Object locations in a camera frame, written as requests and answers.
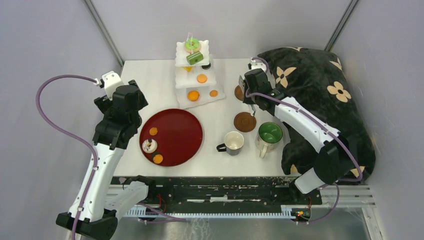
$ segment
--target floor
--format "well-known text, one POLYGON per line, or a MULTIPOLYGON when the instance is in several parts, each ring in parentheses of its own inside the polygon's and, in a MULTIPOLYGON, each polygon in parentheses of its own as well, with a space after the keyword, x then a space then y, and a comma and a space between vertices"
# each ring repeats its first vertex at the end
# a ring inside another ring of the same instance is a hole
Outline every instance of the floor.
MULTIPOLYGON (((312 218, 327 209, 314 209, 312 218)), ((201 219, 144 225, 123 218, 113 240, 370 240, 360 208, 337 209, 324 221, 299 225, 287 219, 201 219)))

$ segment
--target metal frame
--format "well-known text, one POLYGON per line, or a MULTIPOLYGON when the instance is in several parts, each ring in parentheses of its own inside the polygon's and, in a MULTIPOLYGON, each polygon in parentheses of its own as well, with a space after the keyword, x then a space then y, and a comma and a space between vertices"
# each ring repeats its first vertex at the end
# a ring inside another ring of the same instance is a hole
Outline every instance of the metal frame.
POLYGON ((109 33, 108 29, 105 26, 105 23, 103 22, 102 18, 99 15, 99 12, 97 11, 96 7, 94 6, 94 3, 92 0, 83 0, 88 11, 90 12, 90 15, 93 17, 94 22, 96 23, 98 29, 100 30, 101 35, 104 37, 104 40, 106 41, 107 45, 109 46, 110 50, 112 51, 116 61, 118 62, 119 66, 122 68, 124 66, 124 59, 122 58, 120 52, 118 51, 117 46, 115 45, 111 34, 109 33))
POLYGON ((340 21, 338 22, 337 26, 335 27, 334 32, 332 33, 330 39, 327 42, 327 45, 325 46, 325 51, 331 51, 336 44, 337 39, 339 39, 340 34, 342 33, 342 30, 345 28, 346 23, 348 22, 349 18, 352 15, 352 12, 355 10, 356 6, 358 5, 360 0, 350 0, 349 4, 347 5, 346 10, 344 11, 343 15, 341 16, 340 21))
MULTIPOLYGON (((339 185, 340 196, 337 204, 337 209, 362 209, 365 219, 365 224, 368 229, 371 240, 383 240, 384 236, 379 225, 378 213, 376 212, 376 204, 368 185, 339 185)), ((113 198, 119 192, 123 191, 123 186, 111 184, 107 191, 106 200, 113 198)), ((320 191, 322 205, 312 205, 314 209, 331 208, 337 197, 337 189, 335 186, 328 186, 320 191)), ((159 205, 151 204, 153 208, 158 208, 159 205)), ((281 205, 281 214, 278 213, 248 213, 248 214, 200 214, 200 213, 175 213, 170 214, 174 217, 181 218, 232 218, 232 219, 289 219, 287 212, 292 209, 306 208, 307 205, 281 205)), ((146 208, 135 205, 124 217, 138 218, 156 218, 156 215, 146 213, 146 208)))

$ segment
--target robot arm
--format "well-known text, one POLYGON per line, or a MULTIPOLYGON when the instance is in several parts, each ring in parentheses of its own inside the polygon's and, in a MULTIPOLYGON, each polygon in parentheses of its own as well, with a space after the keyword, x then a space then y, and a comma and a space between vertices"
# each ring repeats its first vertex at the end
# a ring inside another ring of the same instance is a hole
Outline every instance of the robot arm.
POLYGON ((97 86, 105 88, 106 95, 94 100, 103 119, 95 127, 93 137, 97 152, 97 167, 93 155, 82 182, 82 186, 68 212, 57 216, 56 224, 72 229, 77 212, 76 232, 97 240, 109 240, 114 234, 118 221, 135 204, 148 196, 149 187, 156 185, 151 180, 139 177, 120 194, 106 201, 107 191, 115 168, 118 165, 130 139, 137 133, 142 119, 139 110, 148 105, 143 93, 134 80, 124 85, 118 74, 111 71, 97 80, 97 86), (95 171, 89 184, 90 174, 95 171))
POLYGON ((355 139, 352 136, 344 137, 338 129, 311 114, 294 97, 287 96, 285 88, 280 84, 272 88, 263 67, 254 66, 256 64, 250 64, 251 70, 244 74, 244 79, 242 77, 239 79, 241 89, 245 96, 248 96, 243 102, 248 105, 258 105, 261 110, 289 124, 318 153, 313 168, 297 178, 291 185, 294 185, 302 194, 307 194, 322 185, 333 184, 343 177, 354 167, 354 164, 337 140, 342 141, 356 155, 355 139))

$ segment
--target green cup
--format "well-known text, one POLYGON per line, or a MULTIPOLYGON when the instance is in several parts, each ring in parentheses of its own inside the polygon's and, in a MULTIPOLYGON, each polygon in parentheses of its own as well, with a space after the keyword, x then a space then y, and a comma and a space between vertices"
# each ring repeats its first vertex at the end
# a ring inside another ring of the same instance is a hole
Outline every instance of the green cup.
POLYGON ((276 149, 283 138, 283 131, 278 124, 274 122, 265 122, 260 125, 256 135, 256 147, 260 150, 259 157, 263 159, 266 153, 276 149))

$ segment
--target red tray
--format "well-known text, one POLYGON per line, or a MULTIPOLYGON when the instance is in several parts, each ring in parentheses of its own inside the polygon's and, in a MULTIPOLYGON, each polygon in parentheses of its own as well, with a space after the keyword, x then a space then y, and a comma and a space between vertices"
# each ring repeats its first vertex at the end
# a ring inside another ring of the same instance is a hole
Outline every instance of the red tray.
POLYGON ((181 109, 167 109, 153 115, 144 124, 140 133, 140 148, 143 155, 153 163, 152 155, 159 153, 163 161, 158 165, 172 167, 191 159, 199 150, 203 140, 203 130, 199 120, 191 113, 181 109), (157 134, 149 133, 157 128, 157 134), (145 153, 142 144, 146 139, 157 142, 154 153, 145 153))

